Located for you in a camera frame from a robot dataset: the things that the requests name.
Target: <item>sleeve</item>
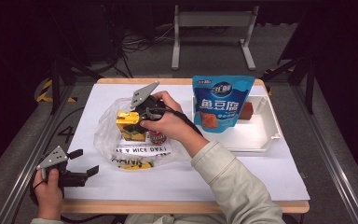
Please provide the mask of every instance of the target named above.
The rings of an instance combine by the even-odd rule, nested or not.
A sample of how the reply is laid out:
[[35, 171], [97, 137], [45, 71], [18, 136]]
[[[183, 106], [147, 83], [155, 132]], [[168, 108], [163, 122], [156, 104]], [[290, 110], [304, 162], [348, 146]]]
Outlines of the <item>sleeve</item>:
[[210, 142], [191, 164], [211, 187], [227, 223], [284, 223], [263, 182], [222, 144]]
[[43, 218], [34, 218], [31, 221], [31, 224], [63, 224], [62, 221], [58, 220], [48, 220]]

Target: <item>hand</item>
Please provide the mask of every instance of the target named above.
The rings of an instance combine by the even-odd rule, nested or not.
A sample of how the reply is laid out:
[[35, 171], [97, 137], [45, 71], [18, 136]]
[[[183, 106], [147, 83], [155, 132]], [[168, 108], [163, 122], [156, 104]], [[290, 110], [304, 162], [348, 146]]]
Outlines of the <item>hand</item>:
[[[39, 184], [42, 179], [42, 172], [37, 171], [34, 177], [33, 187]], [[59, 172], [52, 169], [48, 174], [48, 183], [42, 183], [36, 187], [34, 193], [39, 202], [37, 217], [48, 220], [61, 220], [62, 192], [58, 187]]]
[[[173, 100], [167, 91], [157, 92], [153, 96], [158, 100], [161, 99], [166, 106], [183, 113], [182, 107]], [[179, 141], [191, 157], [194, 157], [197, 152], [208, 144], [208, 140], [170, 112], [165, 112], [164, 116], [158, 121], [143, 120], [141, 121], [141, 126], [148, 130], [161, 132], [165, 136]]]

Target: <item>person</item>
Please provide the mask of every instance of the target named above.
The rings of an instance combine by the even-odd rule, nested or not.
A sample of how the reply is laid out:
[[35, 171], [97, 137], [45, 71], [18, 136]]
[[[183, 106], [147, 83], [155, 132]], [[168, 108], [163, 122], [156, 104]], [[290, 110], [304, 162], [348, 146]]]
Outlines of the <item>person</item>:
[[[165, 105], [182, 112], [181, 106], [166, 92], [154, 96]], [[222, 215], [129, 215], [132, 223], [284, 223], [282, 209], [275, 204], [265, 185], [222, 144], [208, 141], [174, 114], [166, 112], [158, 121], [143, 120], [141, 126], [179, 141], [190, 155], [191, 165], [209, 184]], [[48, 183], [35, 189], [39, 201], [38, 218], [32, 224], [60, 222], [62, 193], [58, 188], [58, 172], [52, 170]], [[42, 180], [37, 172], [34, 186]]]

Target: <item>white tray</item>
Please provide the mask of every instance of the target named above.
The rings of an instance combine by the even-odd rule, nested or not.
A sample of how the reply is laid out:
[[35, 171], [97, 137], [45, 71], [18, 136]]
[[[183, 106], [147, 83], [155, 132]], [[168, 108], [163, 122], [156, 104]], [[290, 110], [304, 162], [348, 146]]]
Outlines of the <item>white tray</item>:
[[265, 95], [249, 95], [246, 101], [251, 102], [254, 108], [250, 120], [238, 119], [234, 127], [222, 133], [207, 133], [197, 125], [206, 139], [222, 143], [237, 156], [251, 155], [249, 152], [266, 152], [273, 141], [282, 137], [269, 98]]

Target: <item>blue snack bag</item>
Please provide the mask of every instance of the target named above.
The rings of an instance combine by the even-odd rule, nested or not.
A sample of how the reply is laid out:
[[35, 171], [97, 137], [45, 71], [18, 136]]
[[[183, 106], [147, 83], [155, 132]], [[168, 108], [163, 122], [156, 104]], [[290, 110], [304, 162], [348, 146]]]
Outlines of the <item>blue snack bag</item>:
[[250, 76], [193, 77], [194, 124], [208, 133], [234, 127], [254, 82]]

